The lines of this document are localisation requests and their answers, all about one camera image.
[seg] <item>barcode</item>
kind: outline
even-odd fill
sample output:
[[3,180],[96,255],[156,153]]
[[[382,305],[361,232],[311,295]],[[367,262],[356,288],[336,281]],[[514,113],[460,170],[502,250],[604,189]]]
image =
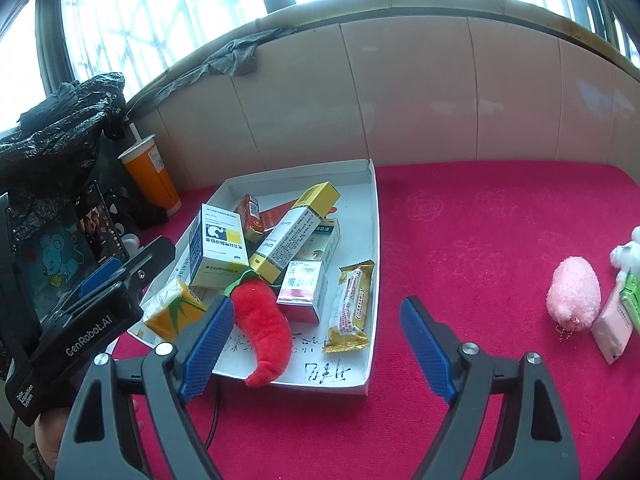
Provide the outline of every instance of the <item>barcode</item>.
[[249,200],[249,216],[254,216],[256,218],[259,218],[259,216],[258,216],[258,206],[255,205],[254,202],[251,202],[251,200]]
[[313,278],[289,278],[287,286],[290,288],[300,288],[302,286],[314,286],[315,279]]

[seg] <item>medicine box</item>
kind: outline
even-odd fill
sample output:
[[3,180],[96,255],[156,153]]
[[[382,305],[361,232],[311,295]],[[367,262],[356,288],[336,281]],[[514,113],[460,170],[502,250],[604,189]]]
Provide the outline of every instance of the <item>medicine box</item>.
[[225,288],[247,270],[240,215],[203,204],[189,232],[191,286]]
[[329,182],[307,189],[257,248],[251,268],[267,282],[275,282],[339,197]]
[[264,234],[260,213],[258,213],[258,201],[251,195],[246,194],[242,197],[238,207],[236,207],[236,213],[240,215],[244,238],[252,244],[258,243]]
[[293,260],[278,295],[280,311],[292,322],[320,323],[326,286],[322,261]]
[[302,245],[293,260],[317,260],[328,264],[340,241],[340,222],[324,218]]
[[282,220],[282,217],[286,215],[287,211],[293,207],[296,203],[296,200],[290,200],[289,202],[285,202],[284,204],[277,205],[276,207],[272,207],[267,209],[267,211],[260,212],[260,223],[262,224],[262,228],[266,234],[270,233],[278,222]]

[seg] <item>smartphone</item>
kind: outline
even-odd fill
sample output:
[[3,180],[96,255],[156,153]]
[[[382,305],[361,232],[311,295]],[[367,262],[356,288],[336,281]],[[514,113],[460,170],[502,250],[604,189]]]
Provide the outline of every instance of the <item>smartphone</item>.
[[78,232],[86,239],[98,265],[112,256],[122,263],[129,259],[97,182],[89,183],[84,193],[76,198],[74,210],[78,217]]

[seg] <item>yellow snack bar wrapper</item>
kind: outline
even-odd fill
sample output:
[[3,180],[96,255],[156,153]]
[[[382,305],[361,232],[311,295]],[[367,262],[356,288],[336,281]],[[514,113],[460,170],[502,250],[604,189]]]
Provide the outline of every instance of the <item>yellow snack bar wrapper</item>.
[[372,260],[367,260],[340,268],[342,273],[324,344],[325,352],[345,352],[369,346],[364,322],[374,265]]
[[174,342],[189,324],[200,320],[207,307],[179,278],[173,278],[142,304],[142,321],[162,339]]

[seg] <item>pink plush toy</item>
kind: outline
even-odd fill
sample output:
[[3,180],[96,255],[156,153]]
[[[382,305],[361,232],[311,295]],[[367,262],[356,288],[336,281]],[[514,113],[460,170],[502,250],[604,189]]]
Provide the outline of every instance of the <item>pink plush toy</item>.
[[546,294],[546,310],[563,335],[591,327],[600,310],[600,284],[587,260],[571,256],[558,265]]

